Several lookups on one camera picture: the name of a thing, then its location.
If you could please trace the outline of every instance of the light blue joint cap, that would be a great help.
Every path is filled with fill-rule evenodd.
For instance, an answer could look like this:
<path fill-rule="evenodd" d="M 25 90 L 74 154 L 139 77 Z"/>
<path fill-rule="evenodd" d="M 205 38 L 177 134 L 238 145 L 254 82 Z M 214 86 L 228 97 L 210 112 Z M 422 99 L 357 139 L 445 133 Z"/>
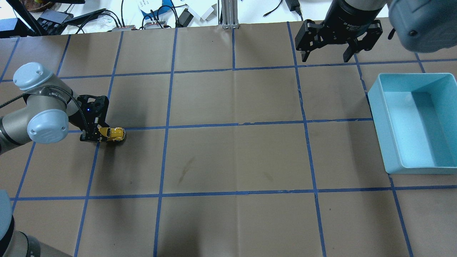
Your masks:
<path fill-rule="evenodd" d="M 0 239 L 2 239 L 11 224 L 13 210 L 11 208 L 10 197 L 5 190 L 0 190 Z"/>
<path fill-rule="evenodd" d="M 68 134 L 68 116 L 58 109 L 42 111 L 30 120 L 27 133 L 34 142 L 57 143 Z"/>
<path fill-rule="evenodd" d="M 48 70 L 41 63 L 24 64 L 14 73 L 13 82 L 19 89 L 25 91 L 43 84 L 53 72 Z"/>

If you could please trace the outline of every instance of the blue tape grid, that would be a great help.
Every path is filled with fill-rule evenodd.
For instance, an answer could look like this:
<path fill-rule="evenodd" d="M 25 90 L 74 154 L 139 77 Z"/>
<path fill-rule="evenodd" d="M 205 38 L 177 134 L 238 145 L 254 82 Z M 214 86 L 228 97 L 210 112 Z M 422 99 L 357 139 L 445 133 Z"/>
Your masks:
<path fill-rule="evenodd" d="M 365 82 L 363 81 L 362 78 L 362 71 L 361 71 L 361 65 L 372 65 L 372 64 L 402 64 L 402 63 L 418 63 L 422 72 L 425 73 L 424 67 L 422 65 L 423 62 L 448 62 L 448 61 L 457 61 L 457 59 L 432 59 L 432 60 L 420 60 L 418 54 L 416 55 L 416 60 L 409 60 L 409 61 L 386 61 L 386 62 L 359 62 L 357 56 L 355 56 L 355 63 L 335 63 L 335 64 L 297 64 L 297 60 L 295 57 L 295 49 L 294 49 L 294 43 L 292 39 L 292 32 L 290 29 L 290 24 L 287 23 L 287 28 L 289 32 L 289 37 L 291 41 L 291 47 L 292 47 L 292 55 L 294 57 L 294 65 L 288 65 L 288 66 L 269 66 L 269 67 L 252 67 L 252 68 L 236 68 L 236 63 L 235 63 L 235 30 L 232 30 L 232 61 L 233 61 L 233 67 L 231 69 L 216 69 L 216 70 L 187 70 L 187 71 L 174 71 L 174 63 L 175 63 L 175 54 L 176 54 L 176 40 L 177 40 L 177 34 L 178 30 L 175 30 L 175 38 L 174 38 L 174 44 L 173 44 L 173 56 L 172 56 L 172 68 L 170 72 L 148 72 L 148 73 L 128 73 L 128 74 L 115 74 L 116 72 L 116 66 L 117 66 L 117 61 L 119 58 L 119 53 L 121 49 L 121 44 L 122 44 L 122 37 L 123 37 L 123 32 L 121 32 L 120 35 L 120 40 L 119 40 L 119 45 L 116 53 L 116 60 L 115 64 L 113 67 L 113 72 L 111 74 L 106 74 L 106 75 L 90 75 L 90 76 L 68 76 L 68 77 L 61 77 L 61 79 L 79 79 L 79 78 L 98 78 L 98 77 L 110 77 L 110 86 L 108 90 L 108 96 L 111 94 L 111 89 L 112 89 L 112 84 L 114 81 L 114 77 L 117 76 L 136 76 L 136 75 L 157 75 L 157 74 L 170 74 L 170 88 L 169 88 L 169 99 L 168 99 L 168 107 L 167 107 L 167 123 L 166 126 L 158 126 L 158 127 L 142 127 L 142 128 L 126 128 L 126 130 L 148 130 L 148 129 L 165 129 L 165 140 L 164 140 L 164 150 L 163 150 L 163 158 L 162 158 L 162 169 L 161 169 L 161 178 L 160 178 L 160 188 L 159 188 L 159 193 L 158 194 L 138 194 L 138 195 L 101 195 L 101 196 L 90 196 L 90 188 L 92 184 L 92 179 L 94 176 L 95 172 L 95 167 L 96 167 L 96 159 L 98 156 L 98 151 L 100 148 L 100 144 L 96 145 L 95 153 L 94 153 L 94 159 L 93 159 L 93 164 L 92 168 L 90 171 L 90 178 L 87 186 L 87 191 L 85 196 L 69 196 L 69 197 L 20 197 L 20 192 L 22 185 L 25 180 L 25 176 L 27 174 L 27 170 L 30 164 L 30 160 L 32 158 L 33 151 L 35 149 L 35 143 L 32 144 L 32 147 L 30 149 L 30 153 L 26 162 L 26 166 L 24 168 L 24 172 L 22 174 L 21 182 L 19 184 L 17 193 L 15 197 L 11 198 L 11 201 L 13 201 L 13 210 L 16 207 L 16 204 L 18 201 L 52 201 L 52 200 L 84 200 L 85 204 L 83 207 L 83 212 L 81 216 L 81 222 L 80 222 L 80 227 L 78 231 L 78 238 L 77 238 L 77 243 L 76 243 L 76 248 L 74 251 L 74 256 L 77 257 L 78 255 L 78 250 L 79 250 L 79 244 L 81 240 L 81 234 L 82 230 L 84 227 L 84 219 L 85 219 L 85 213 L 87 210 L 87 204 L 88 200 L 90 199 L 122 199 L 122 198 L 158 198 L 158 209 L 157 209 L 157 216 L 156 216 L 156 228 L 155 228 L 155 235 L 154 235 L 154 257 L 157 256 L 157 246 L 158 246 L 158 239 L 159 239 L 159 224 L 160 224 L 160 211 L 161 211 L 161 202 L 162 198 L 166 197 L 194 197 L 194 196 L 220 196 L 220 195 L 249 195 L 249 194 L 286 194 L 286 193 L 313 193 L 315 196 L 315 205 L 316 205 L 316 214 L 318 218 L 318 225 L 319 225 L 319 234 L 320 234 L 320 240 L 321 240 L 321 247 L 322 247 L 322 252 L 323 256 L 326 256 L 326 251 L 325 251 L 325 243 L 324 243 L 324 234 L 322 230 L 322 220 L 320 218 L 320 209 L 319 209 L 319 199 L 318 199 L 318 193 L 337 193 L 337 192 L 366 192 L 366 191 L 392 191 L 393 192 L 393 197 L 395 200 L 395 204 L 397 206 L 397 211 L 399 214 L 400 218 L 400 223 L 404 232 L 405 236 L 405 241 L 407 244 L 407 248 L 409 251 L 410 257 L 413 256 L 413 252 L 411 249 L 411 245 L 409 242 L 408 234 L 406 231 L 406 226 L 404 224 L 403 220 L 403 215 L 401 213 L 401 208 L 400 204 L 398 201 L 398 197 L 396 194 L 396 191 L 398 190 L 428 190 L 428 189 L 456 189 L 457 185 L 444 185 L 444 186 L 412 186 L 412 187 L 396 187 L 393 183 L 393 179 L 389 175 L 389 180 L 391 183 L 391 187 L 370 187 L 370 188 L 329 188 L 329 189 L 318 189 L 316 185 L 316 180 L 315 180 L 315 175 L 314 175 L 314 166 L 313 166 L 313 161 L 312 161 L 312 151 L 311 151 L 311 145 L 309 143 L 309 134 L 308 134 L 308 123 L 321 123 L 321 122 L 355 122 L 355 121 L 372 121 L 372 118 L 354 118 L 354 119 L 335 119 L 335 120 L 307 120 L 305 116 L 305 111 L 303 109 L 303 98 L 301 94 L 301 86 L 300 86 L 300 78 L 298 75 L 298 68 L 306 68 L 306 67 L 319 67 L 319 66 L 342 66 L 342 65 L 356 65 L 362 87 L 365 91 L 365 94 L 367 95 L 367 88 L 365 85 Z M 62 58 L 59 63 L 58 70 L 56 72 L 56 75 L 60 73 L 60 70 L 62 68 L 62 64 L 65 58 L 65 54 L 68 49 L 68 45 L 71 39 L 71 35 L 69 35 L 68 40 L 65 45 L 65 49 L 62 55 Z M 12 82 L 12 80 L 4 80 L 5 73 L 8 69 L 8 66 L 13 58 L 13 54 L 16 51 L 17 45 L 19 43 L 20 38 L 16 40 L 15 46 L 11 52 L 11 55 L 8 58 L 8 61 L 6 63 L 6 66 L 2 72 L 2 75 L 0 77 L 0 82 Z M 221 124 L 196 124 L 196 125 L 180 125 L 180 126 L 170 126 L 169 121 L 170 121 L 170 103 L 171 103 L 171 93 L 172 93 L 172 86 L 173 86 L 173 74 L 183 74 L 183 73 L 200 73 L 200 72 L 221 72 L 221 71 L 228 71 L 228 70 L 269 70 L 269 69 L 295 69 L 296 72 L 296 78 L 297 78 L 297 87 L 298 87 L 298 94 L 299 94 L 299 100 L 300 100 L 300 105 L 301 105 L 301 111 L 302 111 L 302 116 L 303 120 L 298 120 L 298 121 L 277 121 L 277 122 L 258 122 L 258 123 L 221 123 Z M 247 126 L 247 125 L 268 125 L 268 124 L 294 124 L 294 123 L 303 123 L 304 128 L 305 128 L 305 138 L 306 138 L 306 143 L 307 143 L 307 149 L 308 149 L 308 157 L 310 161 L 310 167 L 311 167 L 311 175 L 312 175 L 312 180 L 313 180 L 313 189 L 300 189 L 300 190 L 260 190 L 260 191 L 232 191 L 232 192 L 206 192 L 206 193 L 163 193 L 163 182 L 164 182 L 164 173 L 165 173 L 165 160 L 166 160 L 166 148 L 167 148 L 167 139 L 168 139 L 168 131 L 169 129 L 185 129 L 185 128 L 202 128 L 202 127 L 226 127 L 226 126 Z M 70 131 L 70 133 L 79 133 L 80 131 L 74 130 Z"/>

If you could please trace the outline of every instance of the wicker basket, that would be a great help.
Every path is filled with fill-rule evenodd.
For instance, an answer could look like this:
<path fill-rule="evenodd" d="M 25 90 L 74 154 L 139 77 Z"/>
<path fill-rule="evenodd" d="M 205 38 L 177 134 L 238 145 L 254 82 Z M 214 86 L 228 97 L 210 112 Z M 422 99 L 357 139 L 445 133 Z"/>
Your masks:
<path fill-rule="evenodd" d="M 34 0 L 22 0 L 21 2 L 29 12 L 43 12 L 54 5 L 53 2 L 48 1 L 43 1 L 42 4 L 39 4 Z"/>

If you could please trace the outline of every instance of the light blue plastic container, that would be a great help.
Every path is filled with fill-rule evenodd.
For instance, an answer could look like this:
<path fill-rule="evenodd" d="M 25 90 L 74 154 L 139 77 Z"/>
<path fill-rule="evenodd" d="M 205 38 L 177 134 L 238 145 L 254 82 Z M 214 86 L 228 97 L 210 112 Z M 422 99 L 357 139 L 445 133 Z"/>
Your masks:
<path fill-rule="evenodd" d="M 379 74 L 368 98 L 387 173 L 457 172 L 457 82 L 452 74 Z"/>

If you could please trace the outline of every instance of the metal bracket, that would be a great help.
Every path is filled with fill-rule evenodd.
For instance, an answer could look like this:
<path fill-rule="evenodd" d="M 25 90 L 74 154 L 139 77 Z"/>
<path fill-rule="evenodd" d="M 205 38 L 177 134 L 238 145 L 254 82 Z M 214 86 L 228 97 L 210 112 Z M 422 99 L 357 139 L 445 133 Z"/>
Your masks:
<path fill-rule="evenodd" d="M 222 1 L 222 28 L 239 28 L 238 23 L 238 3 L 237 0 Z"/>

